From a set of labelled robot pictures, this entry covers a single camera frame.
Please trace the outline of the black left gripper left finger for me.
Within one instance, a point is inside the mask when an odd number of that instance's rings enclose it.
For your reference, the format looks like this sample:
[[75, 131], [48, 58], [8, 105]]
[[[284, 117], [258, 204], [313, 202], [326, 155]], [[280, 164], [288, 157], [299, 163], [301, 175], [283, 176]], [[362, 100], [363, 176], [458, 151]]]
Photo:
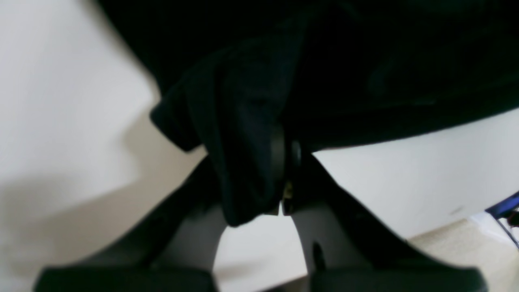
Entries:
[[217, 292], [213, 266], [227, 224], [210, 159], [122, 237], [72, 264], [47, 266], [36, 292]]

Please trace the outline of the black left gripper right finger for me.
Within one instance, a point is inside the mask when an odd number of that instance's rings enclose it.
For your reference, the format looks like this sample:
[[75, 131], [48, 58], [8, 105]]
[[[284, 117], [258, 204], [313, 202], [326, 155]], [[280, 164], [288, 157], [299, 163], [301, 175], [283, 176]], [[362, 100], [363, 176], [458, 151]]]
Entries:
[[283, 214], [292, 218], [307, 275], [273, 292], [485, 292], [476, 268], [436, 260], [394, 234], [276, 126], [271, 156]]

